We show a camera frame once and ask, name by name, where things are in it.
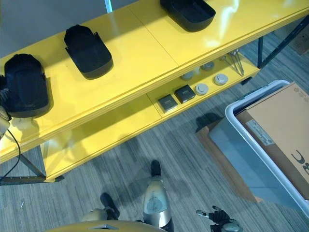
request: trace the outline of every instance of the gray carpet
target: gray carpet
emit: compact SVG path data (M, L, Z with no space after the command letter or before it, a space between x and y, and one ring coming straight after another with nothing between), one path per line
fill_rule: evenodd
M265 53L279 42L272 33L266 36ZM256 63L257 41L241 51ZM211 222L195 210L210 211L212 205L236 218L245 232L307 232L308 220L301 211L237 197L195 136L198 128L223 117L229 103L276 79L296 81L309 92L309 54L299 56L285 48L245 86L236 85L144 132L65 174L61 182L1 186L0 231L36 232L78 222L91 209L102 207L99 197L105 191L115 199L120 219L142 219L150 162L158 159L177 232L210 231ZM27 157L35 160L38 152L37 148L29 151ZM3 164L1 173L14 162ZM30 172L19 164L13 174Z

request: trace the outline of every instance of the black cover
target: black cover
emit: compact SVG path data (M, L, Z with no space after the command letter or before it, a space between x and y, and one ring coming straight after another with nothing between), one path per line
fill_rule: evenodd
M165 112L174 109L177 106L177 102L173 99L172 95L168 94L158 100L161 107Z
M203 0L160 0L170 16L185 30L199 31L207 27L216 12Z
M67 29L66 50L85 78L94 79L107 73L113 66L112 55L100 36L88 27L76 25Z
M181 103L185 103L195 97L195 92L190 88L189 85L185 85L175 90L175 96Z
M1 104L13 117L33 117L49 109L46 77L41 63L32 55L14 55L4 65L8 98Z

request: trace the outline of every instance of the cardboard box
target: cardboard box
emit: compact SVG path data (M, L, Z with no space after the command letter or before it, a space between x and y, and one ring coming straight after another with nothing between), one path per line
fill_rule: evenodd
M203 144L217 167L220 169L221 173L226 177L226 180L228 181L232 190L238 196L255 203L261 202L263 199L258 198L252 194L251 190L244 182L241 175L237 172L237 170L233 167L227 157L218 148L216 143L209 137L209 131L214 128L218 123L219 121L213 122L210 125L199 130L197 132L198 140Z
M309 200L309 95L291 83L236 118Z

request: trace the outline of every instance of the black cable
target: black cable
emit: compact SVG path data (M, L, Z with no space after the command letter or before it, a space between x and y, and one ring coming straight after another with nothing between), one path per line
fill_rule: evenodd
M18 141L15 139L14 135L10 132L9 129L8 129L8 132L10 133L10 135L13 137L15 143L17 144L19 155L18 155L18 160L17 160L16 164L3 177L1 177L0 182L2 181L2 179L4 177L6 177L18 165L19 160L20 160L20 156L21 156L21 150L20 150L20 146L18 144Z

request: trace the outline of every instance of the round knob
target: round knob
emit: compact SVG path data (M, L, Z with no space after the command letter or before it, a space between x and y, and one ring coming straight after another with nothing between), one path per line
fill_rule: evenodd
M209 71L209 70L213 69L213 67L214 67L214 62L211 61L211 62L208 62L208 63L206 63L206 64L203 64L203 65L201 66L201 69L202 69L202 70L205 70L205 71Z
M182 75L182 80L190 80L194 75L194 72L193 71L190 71L190 72L187 72L185 73L184 75Z
M215 78L214 78L214 82L215 82L217 85L220 85L220 86L226 84L227 81L228 81L227 76L224 75L224 74L222 74L222 73L216 75Z
M198 95L205 95L208 92L208 86L206 84L198 84L195 86L195 91Z

